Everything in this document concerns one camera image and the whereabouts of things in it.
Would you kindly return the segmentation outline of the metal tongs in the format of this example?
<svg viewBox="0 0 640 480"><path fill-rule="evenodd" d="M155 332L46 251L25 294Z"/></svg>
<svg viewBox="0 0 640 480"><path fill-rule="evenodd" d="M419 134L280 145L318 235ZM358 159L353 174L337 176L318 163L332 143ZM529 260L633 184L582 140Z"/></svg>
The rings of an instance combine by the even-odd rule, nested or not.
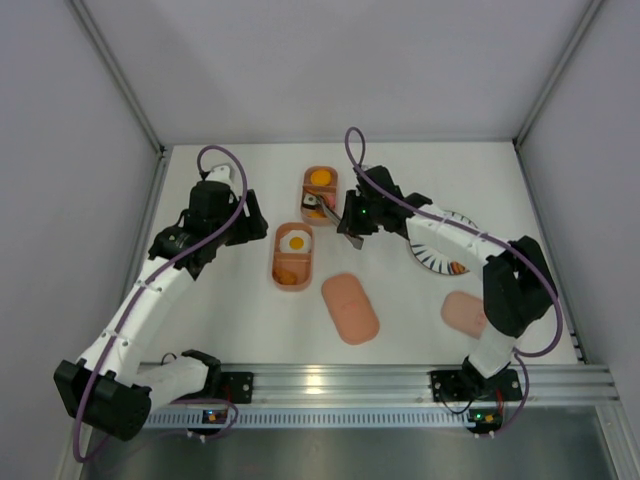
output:
<svg viewBox="0 0 640 480"><path fill-rule="evenodd" d="M316 210L324 213L334 226L338 227L340 225L341 217L333 209L324 204L322 200L318 200ZM340 235L345 237L356 250L361 250L363 248L364 239L362 237L345 232L341 232Z"/></svg>

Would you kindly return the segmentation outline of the white fried egg toy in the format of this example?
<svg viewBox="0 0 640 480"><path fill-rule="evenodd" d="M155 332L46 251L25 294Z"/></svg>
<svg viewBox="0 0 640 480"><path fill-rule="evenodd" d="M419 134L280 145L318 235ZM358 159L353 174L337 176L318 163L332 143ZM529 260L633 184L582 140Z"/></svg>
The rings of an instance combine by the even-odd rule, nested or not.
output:
<svg viewBox="0 0 640 480"><path fill-rule="evenodd" d="M312 237L307 231L291 230L280 238L279 251L287 254L307 254L311 251L312 245Z"/></svg>

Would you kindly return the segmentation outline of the orange round toy food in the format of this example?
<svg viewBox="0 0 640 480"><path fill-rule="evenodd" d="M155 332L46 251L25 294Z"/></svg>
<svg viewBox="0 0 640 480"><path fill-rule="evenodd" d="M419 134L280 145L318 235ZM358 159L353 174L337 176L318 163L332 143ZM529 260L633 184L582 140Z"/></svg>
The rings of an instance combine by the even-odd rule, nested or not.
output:
<svg viewBox="0 0 640 480"><path fill-rule="evenodd" d="M317 169L311 173L309 180L313 186L329 186L332 184L333 174L328 169Z"/></svg>

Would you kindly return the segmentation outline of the black white sushi roll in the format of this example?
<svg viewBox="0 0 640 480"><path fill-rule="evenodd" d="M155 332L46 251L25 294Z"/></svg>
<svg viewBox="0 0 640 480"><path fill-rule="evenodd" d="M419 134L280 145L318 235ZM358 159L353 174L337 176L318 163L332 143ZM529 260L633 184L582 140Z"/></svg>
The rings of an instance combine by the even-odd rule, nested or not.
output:
<svg viewBox="0 0 640 480"><path fill-rule="evenodd" d="M303 196L301 206L305 209L315 210L318 205L318 199L315 195L305 194Z"/></svg>

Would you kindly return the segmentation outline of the orange toy fried shrimp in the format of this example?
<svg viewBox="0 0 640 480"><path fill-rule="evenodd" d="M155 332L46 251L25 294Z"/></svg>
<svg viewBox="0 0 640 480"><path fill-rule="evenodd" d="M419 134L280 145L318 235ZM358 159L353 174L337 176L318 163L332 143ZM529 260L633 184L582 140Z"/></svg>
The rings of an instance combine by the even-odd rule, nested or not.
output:
<svg viewBox="0 0 640 480"><path fill-rule="evenodd" d="M297 274L281 267L273 269L273 279L279 285L293 286L298 284Z"/></svg>

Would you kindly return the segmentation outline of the striped round plate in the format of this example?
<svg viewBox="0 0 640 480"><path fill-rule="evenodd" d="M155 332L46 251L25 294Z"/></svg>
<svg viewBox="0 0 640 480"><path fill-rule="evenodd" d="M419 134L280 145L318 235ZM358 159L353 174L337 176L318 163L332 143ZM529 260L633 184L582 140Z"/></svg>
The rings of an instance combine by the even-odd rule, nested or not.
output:
<svg viewBox="0 0 640 480"><path fill-rule="evenodd" d="M454 220L474 229L478 228L478 225L469 217L452 210L444 210L443 212L438 213L438 216L441 216L444 219ZM448 270L448 264L453 260L429 245L410 241L409 251L419 264L433 273L444 276L460 276L451 275Z"/></svg>

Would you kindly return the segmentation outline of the small brown toy meat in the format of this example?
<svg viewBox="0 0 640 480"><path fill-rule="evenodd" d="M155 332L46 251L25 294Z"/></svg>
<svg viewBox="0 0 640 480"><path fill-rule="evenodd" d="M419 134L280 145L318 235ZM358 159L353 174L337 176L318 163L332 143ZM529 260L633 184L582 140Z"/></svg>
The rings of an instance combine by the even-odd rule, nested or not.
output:
<svg viewBox="0 0 640 480"><path fill-rule="evenodd" d="M464 265L455 261L448 264L448 270L451 275L462 275L468 272L468 269Z"/></svg>

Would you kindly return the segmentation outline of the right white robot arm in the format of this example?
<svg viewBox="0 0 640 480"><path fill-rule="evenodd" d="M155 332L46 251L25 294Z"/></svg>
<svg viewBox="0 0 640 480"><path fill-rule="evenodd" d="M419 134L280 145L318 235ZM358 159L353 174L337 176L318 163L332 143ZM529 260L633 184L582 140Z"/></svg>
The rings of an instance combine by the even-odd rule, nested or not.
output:
<svg viewBox="0 0 640 480"><path fill-rule="evenodd" d="M498 375L515 353L516 340L549 309L558 309L557 289L539 243L529 236L503 240L445 212L430 198L404 196L387 168L357 171L357 186L345 194L337 231L368 236L380 229L412 246L425 246L464 266L482 281L488 326L465 358L468 378Z"/></svg>

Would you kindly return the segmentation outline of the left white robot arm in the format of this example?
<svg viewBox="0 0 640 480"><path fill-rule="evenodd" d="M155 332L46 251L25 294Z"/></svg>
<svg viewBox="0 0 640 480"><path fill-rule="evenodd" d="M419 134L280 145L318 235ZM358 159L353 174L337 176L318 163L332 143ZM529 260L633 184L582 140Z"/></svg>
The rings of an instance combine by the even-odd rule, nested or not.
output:
<svg viewBox="0 0 640 480"><path fill-rule="evenodd" d="M241 174L230 164L202 174L178 221L156 235L138 280L107 327L76 361L56 368L54 383L72 418L128 441L151 412L183 397L218 393L220 362L197 350L145 373L139 367L172 305L218 249L265 238L268 224L254 191L234 185Z"/></svg>

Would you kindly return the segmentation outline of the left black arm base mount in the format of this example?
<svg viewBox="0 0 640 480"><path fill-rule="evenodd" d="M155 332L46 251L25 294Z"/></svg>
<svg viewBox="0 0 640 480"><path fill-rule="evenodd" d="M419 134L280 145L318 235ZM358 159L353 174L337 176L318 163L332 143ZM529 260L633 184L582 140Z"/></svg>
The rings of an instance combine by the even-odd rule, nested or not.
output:
<svg viewBox="0 0 640 480"><path fill-rule="evenodd" d="M252 403L254 373L249 371L222 372L215 387L206 387L203 391L187 394L173 401L173 404L213 403L226 400L236 405Z"/></svg>

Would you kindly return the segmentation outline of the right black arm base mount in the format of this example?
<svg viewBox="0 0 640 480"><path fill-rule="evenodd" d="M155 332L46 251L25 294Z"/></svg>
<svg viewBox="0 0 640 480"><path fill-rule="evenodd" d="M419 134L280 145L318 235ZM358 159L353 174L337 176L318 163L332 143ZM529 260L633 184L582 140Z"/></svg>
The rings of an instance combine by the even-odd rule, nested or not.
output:
<svg viewBox="0 0 640 480"><path fill-rule="evenodd" d="M463 369L441 369L432 370L429 378L435 402L495 401L498 393L508 402L523 398L515 369L503 369L490 378Z"/></svg>

